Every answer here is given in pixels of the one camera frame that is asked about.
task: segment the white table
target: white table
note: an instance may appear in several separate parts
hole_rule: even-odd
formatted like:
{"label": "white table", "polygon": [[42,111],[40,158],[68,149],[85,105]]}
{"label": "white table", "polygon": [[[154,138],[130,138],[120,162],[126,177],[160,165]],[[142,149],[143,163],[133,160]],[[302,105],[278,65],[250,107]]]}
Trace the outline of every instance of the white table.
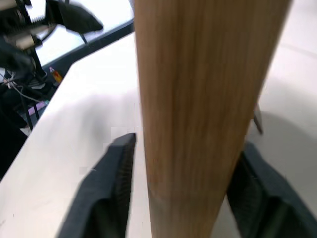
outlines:
{"label": "white table", "polygon": [[127,237],[151,237],[134,35],[75,63],[0,183],[0,237],[53,238],[80,181],[137,132]]}

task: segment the wooden dowel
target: wooden dowel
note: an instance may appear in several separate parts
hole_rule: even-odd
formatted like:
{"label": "wooden dowel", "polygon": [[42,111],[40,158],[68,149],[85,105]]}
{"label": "wooden dowel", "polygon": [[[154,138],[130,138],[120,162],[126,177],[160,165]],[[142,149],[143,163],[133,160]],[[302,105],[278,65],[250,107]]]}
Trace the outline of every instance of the wooden dowel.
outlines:
{"label": "wooden dowel", "polygon": [[135,0],[153,238],[208,238],[289,0]]}

